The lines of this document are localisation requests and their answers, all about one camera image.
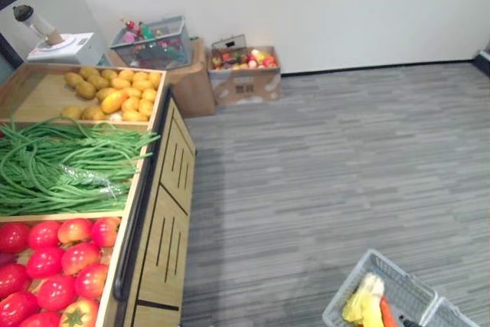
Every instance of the white wall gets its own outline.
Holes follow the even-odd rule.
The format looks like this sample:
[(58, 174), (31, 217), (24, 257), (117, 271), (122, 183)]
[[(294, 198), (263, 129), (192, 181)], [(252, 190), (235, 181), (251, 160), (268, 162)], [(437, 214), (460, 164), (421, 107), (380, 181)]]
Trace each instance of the white wall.
[(119, 18), (184, 14), (207, 43), (245, 33), (285, 72), (469, 59), (490, 36), (489, 0), (87, 0), (106, 39)]
[(100, 28), (84, 0), (17, 0), (0, 11), (0, 32), (25, 58), (39, 38), (14, 18), (12, 7), (27, 4), (35, 8), (60, 32), (98, 31)]

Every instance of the tomato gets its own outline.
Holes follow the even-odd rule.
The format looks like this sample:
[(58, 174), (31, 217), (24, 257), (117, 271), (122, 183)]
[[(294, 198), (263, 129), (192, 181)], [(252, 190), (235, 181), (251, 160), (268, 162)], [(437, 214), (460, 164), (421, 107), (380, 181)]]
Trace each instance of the tomato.
[(64, 310), (59, 327), (94, 327), (98, 311), (98, 302), (80, 299)]
[(80, 271), (77, 281), (75, 281), (75, 291), (83, 298), (100, 298), (106, 283), (107, 270), (106, 264), (93, 264)]
[(90, 264), (98, 263), (101, 256), (97, 245), (80, 243), (67, 249), (61, 259), (61, 266), (65, 274), (74, 275)]
[(19, 327), (58, 327), (61, 316), (56, 312), (42, 312), (30, 316)]
[(33, 293), (17, 291), (0, 302), (0, 326), (17, 326), (38, 310), (39, 306)]
[(116, 242), (119, 217), (102, 217), (92, 226), (92, 240), (99, 247), (113, 247)]
[(0, 268), (0, 299), (16, 291), (27, 290), (31, 279), (23, 264), (10, 263)]
[(38, 249), (31, 255), (27, 265), (28, 275), (32, 279), (42, 279), (61, 272), (63, 250), (56, 247)]
[(56, 221), (43, 221), (35, 225), (29, 232), (29, 247), (32, 249), (56, 247), (60, 243), (58, 240), (60, 226)]
[(86, 218), (66, 220), (58, 229), (58, 239), (63, 244), (90, 239), (92, 223)]
[(57, 311), (77, 300), (75, 278), (67, 275), (54, 275), (44, 281), (38, 291), (38, 304), (49, 311)]
[(0, 227), (0, 252), (20, 253), (28, 247), (29, 226), (13, 222)]

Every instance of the gray plastic basket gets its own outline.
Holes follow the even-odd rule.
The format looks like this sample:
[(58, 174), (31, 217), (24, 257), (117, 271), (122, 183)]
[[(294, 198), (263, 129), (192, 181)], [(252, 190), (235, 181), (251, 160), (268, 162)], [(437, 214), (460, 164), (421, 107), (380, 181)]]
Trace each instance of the gray plastic basket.
[(446, 298), (439, 298), (421, 324), (424, 327), (479, 327)]
[(323, 321), (328, 327), (354, 326), (342, 318), (342, 310), (368, 272), (383, 279), (384, 295), (395, 318), (403, 314), (408, 319), (421, 323), (436, 304), (437, 292), (434, 289), (404, 272), (376, 250), (368, 250), (323, 312)]
[(159, 36), (136, 42), (123, 42), (126, 28), (119, 31), (110, 48), (129, 67), (169, 70), (185, 67), (192, 62), (192, 47), (184, 17), (165, 18), (145, 24)]

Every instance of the cardboard box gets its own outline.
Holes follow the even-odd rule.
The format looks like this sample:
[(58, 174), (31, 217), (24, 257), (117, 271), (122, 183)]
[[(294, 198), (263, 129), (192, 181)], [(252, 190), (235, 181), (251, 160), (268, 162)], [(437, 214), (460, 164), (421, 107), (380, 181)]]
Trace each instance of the cardboard box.
[(281, 95), (281, 64), (272, 46), (249, 47), (273, 55), (276, 68), (213, 70), (211, 54), (207, 60), (214, 99), (220, 106), (262, 103), (278, 100)]

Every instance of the potato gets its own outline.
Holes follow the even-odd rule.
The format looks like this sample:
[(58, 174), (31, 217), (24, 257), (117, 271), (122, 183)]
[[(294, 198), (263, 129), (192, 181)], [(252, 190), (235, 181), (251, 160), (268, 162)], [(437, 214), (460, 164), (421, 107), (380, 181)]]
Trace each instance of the potato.
[(113, 78), (117, 78), (117, 72), (110, 69), (104, 69), (102, 72), (100, 72), (100, 75), (106, 78), (108, 81), (111, 81)]
[(99, 92), (97, 92), (95, 96), (97, 97), (99, 102), (102, 103), (106, 97), (108, 97), (112, 92), (116, 92), (116, 91), (117, 90), (115, 88), (107, 87), (101, 89)]
[(148, 79), (152, 82), (153, 88), (158, 89), (160, 86), (160, 80), (162, 79), (162, 74), (158, 72), (150, 72), (148, 75)]
[(80, 82), (77, 84), (77, 94), (86, 100), (91, 100), (95, 97), (97, 90), (88, 82)]
[(129, 69), (121, 70), (119, 72), (119, 78), (123, 78), (124, 80), (132, 80), (132, 76), (135, 75), (135, 72)]
[(122, 120), (126, 122), (146, 122), (148, 117), (134, 110), (125, 111), (122, 115)]
[(69, 106), (65, 107), (60, 114), (61, 116), (66, 116), (71, 119), (81, 119), (82, 118), (82, 109), (78, 106)]
[(144, 100), (152, 101), (154, 103), (156, 99), (156, 91), (152, 88), (147, 88), (143, 91), (141, 98)]
[(137, 88), (140, 91), (144, 91), (147, 88), (153, 88), (153, 83), (150, 80), (135, 80), (132, 83), (132, 86)]
[(85, 120), (105, 120), (106, 114), (100, 109), (99, 106), (89, 106), (82, 114), (82, 119)]
[(123, 88), (131, 87), (131, 82), (124, 80), (123, 78), (114, 78), (110, 81), (110, 85), (117, 90), (122, 90)]
[(81, 67), (80, 71), (78, 72), (80, 76), (82, 76), (85, 79), (88, 79), (90, 76), (99, 76), (99, 71), (95, 69), (94, 67)]
[(100, 104), (102, 111), (106, 114), (111, 114), (119, 110), (128, 98), (128, 95), (124, 91), (116, 91), (111, 93), (104, 101)]
[(68, 72), (64, 74), (64, 80), (67, 81), (67, 85), (75, 88), (77, 84), (80, 82), (83, 82), (82, 76), (79, 74), (73, 73), (73, 72)]
[(132, 76), (132, 81), (134, 82), (135, 80), (147, 80), (148, 79), (148, 73), (146, 72), (136, 72), (134, 76)]
[(110, 85), (110, 82), (107, 79), (102, 78), (101, 76), (96, 76), (95, 74), (90, 76), (87, 82), (90, 82), (97, 89), (97, 91), (107, 88)]
[(122, 111), (138, 111), (139, 109), (139, 98), (138, 97), (129, 97), (121, 106)]
[(141, 97), (141, 91), (135, 87), (127, 87), (124, 88), (123, 91), (126, 92), (129, 97), (131, 96), (138, 97), (138, 98)]
[(153, 111), (153, 102), (148, 100), (140, 100), (138, 111), (146, 116), (151, 116)]

